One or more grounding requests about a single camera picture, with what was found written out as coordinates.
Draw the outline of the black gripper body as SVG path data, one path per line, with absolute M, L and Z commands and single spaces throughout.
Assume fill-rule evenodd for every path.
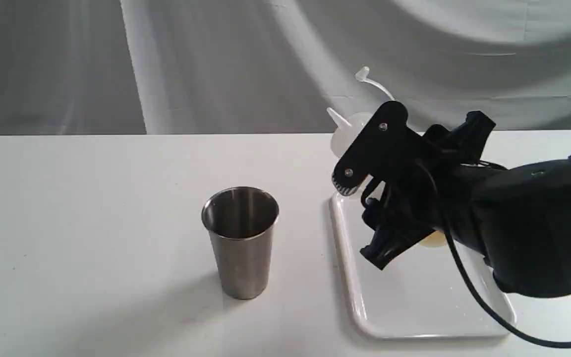
M 422 156 L 395 184 L 372 178 L 365 186 L 360 202 L 375 198 L 386 208 L 395 208 L 431 226 L 447 232 L 471 248 L 483 248 L 474 228 L 479 221 L 472 206 L 473 193 L 488 178 L 496 175 L 496 166 L 482 161 L 486 142 L 496 127 L 481 111 L 467 113 L 461 125 L 446 128 L 431 125 L 419 134 L 430 144 L 430 156 Z

